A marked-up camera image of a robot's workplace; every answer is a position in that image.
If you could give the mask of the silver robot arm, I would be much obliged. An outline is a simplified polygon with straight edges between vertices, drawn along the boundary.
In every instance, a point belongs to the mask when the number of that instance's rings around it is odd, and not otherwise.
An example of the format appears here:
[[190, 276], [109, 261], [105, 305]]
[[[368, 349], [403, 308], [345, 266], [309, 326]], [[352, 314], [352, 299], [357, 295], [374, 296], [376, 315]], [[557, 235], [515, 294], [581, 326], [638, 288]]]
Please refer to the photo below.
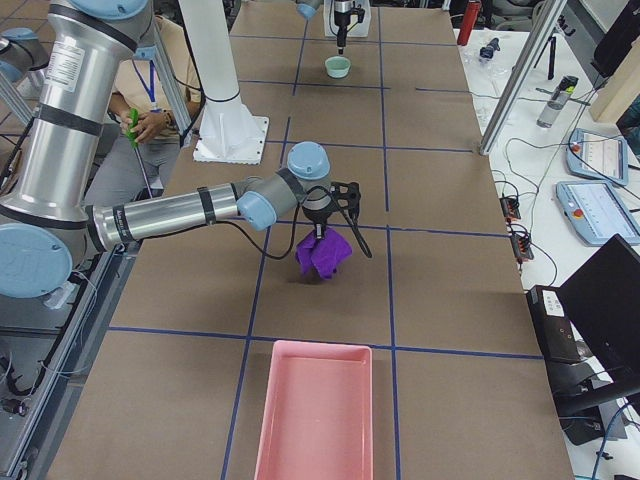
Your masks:
[[167, 182], [199, 119], [198, 161], [256, 164], [268, 121], [243, 104], [219, 1], [184, 1], [183, 21], [148, 1], [54, 1], [56, 39], [16, 186], [1, 199], [1, 292], [54, 291], [100, 251], [241, 216], [265, 229], [294, 207], [327, 216], [330, 163], [295, 145], [284, 168], [194, 193], [139, 200]]
[[[296, 10], [305, 20], [311, 20], [319, 11], [325, 1], [320, 0], [297, 0], [295, 2]], [[328, 7], [325, 8], [326, 19], [324, 23], [328, 28], [330, 35], [335, 37], [337, 53], [344, 54], [346, 47], [348, 29], [351, 22], [352, 1], [328, 1]]]

